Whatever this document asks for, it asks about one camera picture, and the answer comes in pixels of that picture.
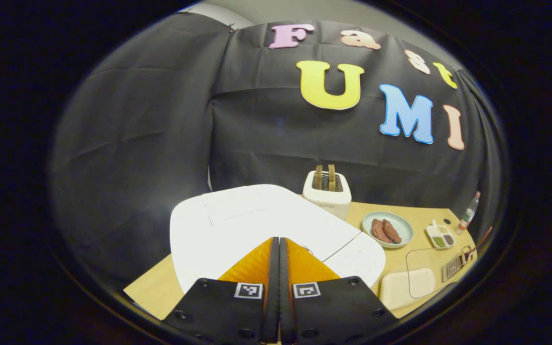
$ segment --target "light blue plate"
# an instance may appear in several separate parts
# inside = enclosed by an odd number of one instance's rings
[[[397,231],[397,234],[399,235],[399,237],[402,238],[402,242],[399,244],[386,243],[372,236],[372,221],[374,219],[378,219],[381,221],[383,219],[386,219],[390,221],[391,224],[393,225],[393,228]],[[393,214],[390,212],[370,212],[366,214],[365,217],[363,217],[363,221],[361,222],[361,225],[363,227],[363,231],[365,231],[368,235],[370,235],[371,238],[374,238],[380,245],[382,245],[385,248],[404,247],[406,244],[412,241],[412,237],[414,237],[414,231],[412,231],[412,225],[410,225],[410,223],[408,223],[408,221],[405,220],[404,218],[401,218],[397,214]]]

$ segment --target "table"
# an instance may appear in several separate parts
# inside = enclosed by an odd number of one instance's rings
[[[457,228],[459,220],[449,209],[388,206],[352,202],[348,210],[346,222],[361,231],[361,221],[363,217],[374,211],[385,211],[397,214],[398,216],[405,218],[410,225],[412,225],[412,229],[414,230],[414,238],[404,247],[397,249],[385,248],[385,268],[383,269],[383,272],[377,282],[370,287],[377,296],[380,296],[379,287],[382,277],[400,269],[405,261],[407,253],[415,249],[427,249],[432,247],[432,244],[425,233],[425,228],[428,225],[431,225],[432,220],[435,219],[438,224],[449,227],[457,241],[456,245],[449,249],[436,251],[435,257],[438,258],[440,262],[447,262],[459,253],[460,250],[466,245],[471,247],[474,247],[475,245],[472,237],[467,231],[464,231],[461,235],[456,234],[455,229]],[[446,224],[444,219],[449,220],[451,224]],[[475,262],[476,259],[473,259],[469,264],[464,266],[454,280],[456,281],[460,279],[462,275],[469,271]],[[136,305],[160,320],[165,319],[176,304],[182,299],[182,296],[184,296],[184,293],[178,284],[178,279],[176,278],[176,272],[173,266],[171,254],[163,258],[163,260],[153,266],[153,268],[149,269],[149,271],[129,284],[124,291],[135,301]],[[421,304],[425,303],[436,293],[437,292],[431,293],[421,299],[417,299],[413,304],[391,312],[394,316],[401,318],[421,306]]]

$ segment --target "foam letter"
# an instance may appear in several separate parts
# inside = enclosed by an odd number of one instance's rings
[[[314,26],[310,24],[292,24],[272,26],[274,33],[274,43],[270,44],[270,48],[293,48],[299,46],[299,42],[293,41],[293,37],[302,41],[306,38],[306,31],[313,31]]]
[[[361,74],[363,68],[341,63],[338,69],[344,72],[344,93],[333,96],[325,91],[325,71],[329,64],[322,61],[300,61],[298,68],[302,70],[300,89],[302,96],[310,104],[319,108],[343,110],[354,107],[361,98]]]
[[[386,135],[398,136],[400,133],[397,127],[397,118],[402,125],[403,135],[407,137],[414,131],[414,139],[425,144],[432,144],[434,137],[431,135],[431,107],[434,105],[429,98],[417,96],[408,106],[402,91],[393,85],[382,84],[380,87],[385,93],[386,115],[385,123],[380,126],[380,131]]]
[[[451,105],[443,105],[442,106],[444,110],[447,112],[448,117],[448,124],[451,127],[451,136],[448,138],[448,145],[453,147],[456,150],[463,150],[464,140],[461,140],[461,124],[460,124],[460,116],[461,113],[454,107],[451,107]]]
[[[423,58],[420,55],[418,55],[415,52],[411,52],[410,50],[405,50],[403,52],[408,57],[408,61],[410,61],[410,65],[414,66],[414,68],[420,70],[425,74],[429,74],[429,67],[425,65],[425,60],[423,60]]]
[[[380,45],[374,41],[374,38],[366,33],[355,30],[344,30],[340,33],[340,41],[347,46],[365,46],[370,49],[380,49]]]
[[[451,74],[451,72],[449,72],[447,70],[446,67],[444,67],[444,65],[442,65],[441,63],[438,63],[438,62],[435,62],[434,63],[434,66],[438,67],[438,70],[440,71],[440,75],[442,76],[442,79],[444,79],[444,81],[452,88],[457,88],[457,84],[454,83],[453,79],[451,79],[451,77],[453,77],[453,74]]]

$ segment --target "yellow letter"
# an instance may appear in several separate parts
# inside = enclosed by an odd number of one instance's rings
[[[457,84],[451,79],[453,77],[453,74],[447,70],[444,65],[441,63],[435,62],[434,66],[438,67],[438,70],[440,71],[440,75],[442,76],[442,79],[452,88],[457,88]]]
[[[340,35],[342,35],[340,41],[347,46],[365,46],[370,49],[380,49],[380,45],[374,41],[372,36],[361,31],[344,30]]]
[[[451,105],[443,105],[442,106],[444,110],[447,112],[448,117],[448,124],[451,127],[451,136],[448,138],[448,145],[453,147],[456,150],[463,150],[464,140],[461,140],[461,124],[460,124],[460,116],[461,113],[454,107],[451,107]]]
[[[300,89],[302,96],[310,104],[319,108],[344,110],[354,107],[361,98],[360,76],[363,68],[341,63],[338,69],[344,72],[344,93],[333,96],[325,91],[325,71],[329,64],[322,61],[300,61],[298,68],[302,70]]]
[[[418,55],[415,52],[411,52],[410,50],[405,50],[403,52],[408,57],[408,61],[410,61],[410,65],[412,65],[414,68],[420,70],[425,74],[429,74],[429,67],[425,65],[425,60],[423,60],[423,58],[420,55]]]

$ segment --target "cooked meat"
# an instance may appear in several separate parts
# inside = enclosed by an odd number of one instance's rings
[[[372,221],[372,236],[375,238],[385,242],[385,243],[391,243],[392,241],[386,236],[385,232],[383,231],[383,223],[379,221],[378,219],[374,219]]]
[[[402,238],[399,237],[397,231],[393,229],[393,225],[391,225],[391,222],[386,219],[383,219],[383,231],[385,232],[386,236],[393,241],[393,243],[398,244],[402,242]]]

